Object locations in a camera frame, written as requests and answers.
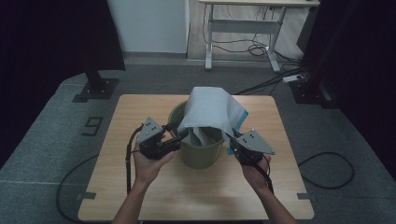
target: black cable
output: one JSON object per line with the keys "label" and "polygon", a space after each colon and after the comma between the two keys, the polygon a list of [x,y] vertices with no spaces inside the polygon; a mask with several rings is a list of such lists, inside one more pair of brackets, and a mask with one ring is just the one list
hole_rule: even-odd
{"label": "black cable", "polygon": [[242,90],[242,91],[239,91],[239,92],[235,93],[234,95],[244,94],[244,93],[247,93],[247,92],[250,92],[250,91],[255,91],[255,90],[257,90],[259,88],[262,88],[262,87],[266,87],[266,86],[269,86],[269,85],[276,84],[277,82],[282,80],[282,78],[285,77],[286,75],[290,75],[290,74],[293,74],[293,73],[300,73],[303,70],[304,70],[304,68],[291,69],[289,71],[286,71],[286,72],[283,72],[283,73],[277,75],[276,77],[270,78],[270,79],[264,81],[263,83],[261,83],[259,85],[247,88],[247,89]]}
{"label": "black cable", "polygon": [[275,81],[266,83],[265,85],[260,85],[259,87],[255,88],[254,90],[250,90],[249,92],[245,92],[244,94],[245,95],[250,95],[250,94],[253,94],[253,93],[256,93],[256,92],[259,92],[259,91],[265,91],[265,89],[268,86],[274,85],[274,84],[278,83],[279,81],[280,80],[275,80]]}
{"label": "black cable", "polygon": [[257,18],[259,17],[260,13],[262,12],[263,7],[259,7],[259,9],[257,10],[256,14],[254,14],[253,20],[257,20]]}
{"label": "black cable", "polygon": [[272,90],[268,93],[268,95],[272,95],[272,93],[274,92],[274,90],[276,89],[277,84],[279,83],[279,81],[274,85],[274,87],[272,88]]}
{"label": "black cable", "polygon": [[271,192],[274,193],[274,187],[273,187],[273,184],[272,184],[272,180],[271,180],[271,178],[270,178],[270,175],[267,174],[257,163],[254,163],[254,162],[253,162],[253,166],[254,166],[254,168],[256,168],[256,170],[259,171],[260,174],[262,174],[262,176],[264,177],[265,182],[267,182],[268,189],[271,190]]}
{"label": "black cable", "polygon": [[79,164],[78,164],[77,166],[75,166],[72,170],[70,170],[70,171],[67,173],[67,175],[64,176],[64,178],[61,180],[61,182],[60,182],[60,184],[59,184],[59,186],[58,186],[58,189],[57,189],[57,191],[56,191],[56,207],[57,207],[59,213],[61,213],[61,215],[62,215],[64,218],[66,218],[67,220],[69,220],[69,221],[72,221],[72,222],[75,222],[75,223],[98,223],[98,224],[99,224],[99,223],[110,223],[110,222],[108,222],[108,221],[103,221],[103,222],[101,222],[101,221],[83,221],[83,220],[73,219],[73,218],[69,217],[69,216],[62,210],[62,208],[61,208],[60,193],[61,193],[61,189],[62,189],[62,186],[63,186],[63,184],[64,184],[64,181],[65,181],[65,180],[67,179],[67,177],[69,177],[75,170],[77,170],[78,167],[80,167],[81,165],[83,165],[83,164],[86,163],[87,161],[90,161],[90,160],[92,160],[92,159],[94,159],[94,158],[96,158],[96,157],[98,157],[98,156],[99,156],[99,154],[96,154],[96,155],[94,155],[94,156],[89,157],[87,160],[82,161],[81,163],[79,163]]}
{"label": "black cable", "polygon": [[289,71],[288,69],[286,69],[286,68],[285,68],[285,66],[297,66],[297,68],[299,68],[299,67],[300,67],[300,65],[299,65],[299,64],[294,64],[294,63],[284,63],[284,64],[282,64],[282,69],[283,69],[283,71]]}
{"label": "black cable", "polygon": [[[203,33],[204,41],[207,44],[207,41],[206,41],[206,38],[205,38],[206,8],[207,8],[207,5],[205,5],[205,10],[204,10],[202,33]],[[275,8],[273,8],[272,10],[273,10],[273,13],[272,13],[272,16],[271,16],[271,20],[274,19]],[[261,14],[263,14],[262,20],[264,21],[265,20],[265,16],[267,14],[267,11],[268,11],[268,7],[266,7],[265,12],[264,12],[263,7],[262,8],[259,7],[259,10],[256,12],[254,18],[257,20],[258,15],[260,15],[260,13],[261,13]],[[240,39],[240,40],[231,40],[231,41],[217,41],[217,40],[213,40],[212,39],[212,42],[219,43],[219,44],[230,44],[230,43],[236,43],[236,42],[251,41],[252,45],[250,45],[246,50],[229,50],[229,49],[225,49],[223,47],[217,46],[217,45],[212,45],[212,48],[222,49],[222,50],[230,52],[230,53],[246,53],[246,52],[249,52],[253,56],[263,56],[263,55],[265,55],[267,53],[267,50],[266,50],[267,45],[265,45],[265,44],[263,44],[263,43],[261,43],[259,41],[254,40],[256,38],[256,36],[257,36],[257,34],[255,34],[252,39]],[[253,50],[257,50],[257,49],[260,50],[262,53],[257,54],[257,53],[253,52]],[[298,60],[298,59],[292,59],[292,58],[286,57],[286,56],[282,55],[281,53],[279,53],[279,52],[277,52],[275,50],[274,50],[274,53],[278,56],[278,58],[285,59],[285,60],[287,60],[290,63],[299,63],[301,61],[301,60]]]}
{"label": "black cable", "polygon": [[304,175],[302,175],[302,178],[303,178],[305,181],[307,181],[308,183],[310,183],[310,184],[312,184],[312,185],[314,185],[314,186],[317,186],[317,187],[319,187],[319,188],[322,188],[322,189],[340,189],[340,188],[344,187],[345,185],[349,184],[349,183],[352,181],[353,177],[355,176],[355,169],[354,169],[352,163],[351,163],[347,158],[345,158],[343,155],[338,154],[338,153],[336,153],[336,152],[321,152],[321,153],[318,153],[318,154],[315,154],[315,155],[309,157],[308,159],[306,159],[306,160],[304,160],[304,161],[298,163],[297,165],[300,167],[300,166],[303,165],[304,163],[306,163],[306,162],[308,162],[308,161],[311,161],[312,159],[314,159],[314,158],[316,158],[316,157],[318,157],[318,156],[326,155],[326,154],[338,156],[338,157],[340,157],[341,159],[343,159],[344,161],[346,161],[346,163],[347,163],[347,164],[349,165],[349,167],[350,167],[350,170],[352,171],[352,173],[351,173],[349,179],[348,179],[347,181],[345,181],[344,183],[340,184],[340,185],[336,185],[336,186],[323,186],[323,185],[320,185],[320,184],[318,184],[318,183],[312,181],[311,179],[309,179],[308,177],[306,177],[306,176],[304,176]]}
{"label": "black cable", "polygon": [[268,164],[268,175],[270,175],[270,174],[271,174],[270,162],[268,161],[268,159],[267,159],[265,156],[262,156],[262,157],[265,159],[265,161],[266,161],[267,164]]}
{"label": "black cable", "polygon": [[138,127],[136,130],[131,135],[131,138],[129,139],[128,145],[126,146],[126,155],[125,155],[125,166],[126,166],[126,192],[129,193],[131,191],[132,187],[132,180],[131,180],[131,155],[132,155],[132,142],[134,141],[134,137],[136,134],[143,129],[142,124],[140,127]]}
{"label": "black cable", "polygon": [[285,56],[285,55],[283,55],[283,54],[281,54],[281,53],[279,53],[278,51],[275,51],[275,50],[274,50],[274,53],[276,54],[276,56],[279,59],[285,59],[289,63],[300,64],[300,63],[303,62],[302,59],[293,59],[293,58],[287,57],[287,56]]}
{"label": "black cable", "polygon": [[228,15],[231,17],[231,19],[233,19],[233,16],[230,13],[230,5],[227,5],[227,11],[228,11]]}

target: human hand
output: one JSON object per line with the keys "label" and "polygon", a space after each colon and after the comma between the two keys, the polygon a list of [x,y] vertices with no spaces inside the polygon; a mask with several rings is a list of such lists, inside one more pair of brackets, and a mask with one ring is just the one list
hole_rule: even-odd
{"label": "human hand", "polygon": [[[263,154],[263,156],[268,160],[268,162],[265,159],[262,159],[257,164],[267,172],[271,156],[267,154]],[[268,188],[265,178],[256,168],[254,168],[254,166],[242,166],[242,172],[244,173],[245,179],[254,190]]]}
{"label": "human hand", "polygon": [[138,182],[148,187],[151,182],[157,177],[161,168],[168,163],[175,155],[175,151],[166,154],[160,160],[149,160],[142,153],[140,153],[139,145],[134,146],[134,182]]}

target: metal frame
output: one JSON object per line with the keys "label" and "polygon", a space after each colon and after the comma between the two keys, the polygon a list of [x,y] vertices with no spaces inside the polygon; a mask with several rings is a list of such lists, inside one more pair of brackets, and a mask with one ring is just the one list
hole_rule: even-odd
{"label": "metal frame", "polygon": [[240,34],[266,34],[274,35],[269,47],[266,47],[268,58],[274,69],[274,72],[280,72],[277,64],[274,49],[277,38],[279,37],[280,28],[286,14],[286,7],[282,7],[281,14],[277,21],[235,21],[235,20],[214,20],[214,5],[210,5],[209,19],[207,23],[208,40],[206,45],[205,69],[212,69],[212,34],[218,33],[240,33]]}

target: white cloth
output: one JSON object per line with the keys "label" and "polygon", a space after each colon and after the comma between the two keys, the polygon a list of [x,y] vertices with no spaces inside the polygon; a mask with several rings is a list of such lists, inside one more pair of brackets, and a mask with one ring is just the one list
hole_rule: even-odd
{"label": "white cloth", "polygon": [[239,131],[247,116],[246,109],[224,89],[194,87],[177,131],[180,133],[189,128],[189,135],[183,142],[194,146],[209,146],[215,141],[204,134],[200,127],[220,129],[223,139],[228,140],[226,133],[233,136],[233,128]]}

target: wooden table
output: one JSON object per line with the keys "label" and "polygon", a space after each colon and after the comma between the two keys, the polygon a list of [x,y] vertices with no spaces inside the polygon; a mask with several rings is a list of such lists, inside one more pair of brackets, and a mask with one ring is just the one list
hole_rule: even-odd
{"label": "wooden table", "polygon": [[[210,5],[209,18],[207,22],[207,45],[205,57],[205,69],[212,69],[212,33],[241,33],[241,34],[268,34],[274,35],[266,47],[266,53],[274,72],[280,72],[276,61],[274,49],[277,38],[282,27],[287,7],[318,7],[319,0],[199,0],[200,3]],[[213,18],[214,5],[236,5],[236,6],[270,6],[282,7],[277,21],[237,21],[237,20],[215,20]]]}
{"label": "wooden table", "polygon": [[[171,110],[188,95],[122,95],[107,131],[87,192],[78,212],[82,220],[112,220],[126,197],[125,150],[137,127],[150,116],[166,124]],[[241,132],[251,128],[275,149],[271,177],[276,197],[298,219],[314,216],[311,202],[299,199],[306,189],[286,136],[276,103],[270,96],[235,96],[249,113]],[[218,160],[204,170],[187,167],[176,156],[148,189],[140,220],[267,219],[262,204],[225,145]]]}

